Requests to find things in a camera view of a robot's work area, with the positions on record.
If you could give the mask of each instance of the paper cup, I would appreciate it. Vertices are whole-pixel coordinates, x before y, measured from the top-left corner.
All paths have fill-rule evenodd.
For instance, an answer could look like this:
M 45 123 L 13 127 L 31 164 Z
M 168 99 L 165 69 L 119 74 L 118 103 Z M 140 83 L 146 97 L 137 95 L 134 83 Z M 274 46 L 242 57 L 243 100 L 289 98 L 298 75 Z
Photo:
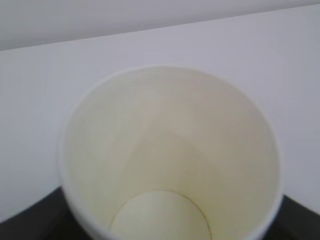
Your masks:
M 282 199 L 261 111 L 189 68 L 109 77 L 79 102 L 59 146 L 66 199 L 95 240 L 258 240 Z

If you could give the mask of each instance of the white wall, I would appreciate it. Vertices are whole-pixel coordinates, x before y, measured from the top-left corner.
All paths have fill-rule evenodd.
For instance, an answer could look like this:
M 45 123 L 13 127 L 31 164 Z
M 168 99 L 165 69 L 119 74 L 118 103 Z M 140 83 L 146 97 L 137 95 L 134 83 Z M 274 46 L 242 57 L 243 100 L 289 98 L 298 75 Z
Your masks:
M 320 0 L 2 0 L 0 50 L 317 3 Z

